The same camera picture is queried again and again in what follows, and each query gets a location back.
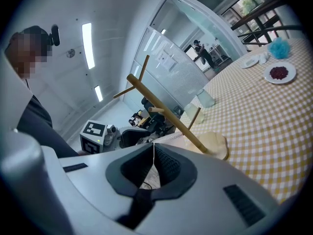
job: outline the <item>window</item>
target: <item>window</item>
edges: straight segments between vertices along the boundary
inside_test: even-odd
[[[239,20],[241,20],[244,16],[249,14],[252,10],[257,8],[266,0],[239,0],[234,5],[232,5],[222,16],[226,19],[230,25],[234,25]],[[260,30],[260,27],[270,28],[276,26],[282,26],[279,17],[276,15],[274,10],[271,10],[255,20],[251,20],[246,24],[238,27],[234,31],[237,32],[238,35],[249,33],[252,31]],[[267,33],[270,39],[273,41],[277,37],[288,38],[286,31],[270,31]],[[268,43],[267,38],[265,37],[266,34],[259,33],[256,36],[243,36],[240,37],[240,40],[245,43]],[[253,50],[258,48],[261,45],[247,45],[248,49]]]

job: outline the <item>ceiling light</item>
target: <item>ceiling light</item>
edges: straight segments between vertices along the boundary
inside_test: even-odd
[[[87,60],[88,69],[94,67],[92,43],[91,43],[91,23],[83,24],[83,42],[85,49],[85,56]]]
[[[98,85],[98,86],[94,87],[94,90],[96,91],[96,94],[97,94],[97,97],[99,99],[99,102],[101,102],[103,98],[102,98],[102,95],[101,95],[100,86]]]

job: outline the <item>white ceiling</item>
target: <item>white ceiling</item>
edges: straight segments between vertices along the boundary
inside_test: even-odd
[[[3,45],[17,31],[39,25],[48,33],[57,24],[61,44],[53,47],[47,67],[40,70],[29,85],[48,110],[53,127],[65,139],[94,113],[113,99],[114,62],[112,45],[123,41],[126,27],[119,27],[123,0],[24,0],[8,27]],[[92,47],[95,67],[88,69],[82,39],[82,25],[92,23]],[[70,49],[75,56],[67,58]],[[94,87],[101,88],[103,101],[98,102]]]

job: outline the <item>table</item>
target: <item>table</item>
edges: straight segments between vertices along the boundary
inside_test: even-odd
[[[273,57],[264,64],[240,68],[243,60],[267,51],[260,47],[233,62],[204,89],[216,100],[202,109],[205,120],[194,124],[195,135],[207,131],[226,137],[227,161],[259,182],[279,202],[297,193],[313,162],[313,60],[310,43],[289,39],[291,52],[283,62],[297,69],[296,79],[274,85],[263,78],[268,65],[279,62]],[[195,97],[192,103],[202,107]],[[186,126],[190,119],[180,119]],[[165,139],[182,139],[179,133]],[[183,137],[186,144],[190,141]]]

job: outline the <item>black vent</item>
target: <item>black vent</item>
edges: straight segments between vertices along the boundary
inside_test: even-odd
[[[81,164],[75,164],[75,165],[71,165],[71,166],[65,166],[65,167],[63,167],[63,170],[65,172],[70,172],[70,171],[79,170],[79,169],[82,169],[85,167],[88,167],[88,165],[86,165],[85,163],[81,163]]]
[[[223,190],[248,226],[265,217],[265,214],[237,185],[224,187]]]
[[[177,178],[180,162],[155,147],[155,166],[160,177],[160,185],[164,186]]]
[[[151,169],[153,162],[151,155],[153,155],[151,152],[141,152],[121,166],[123,176],[138,188],[141,186]]]

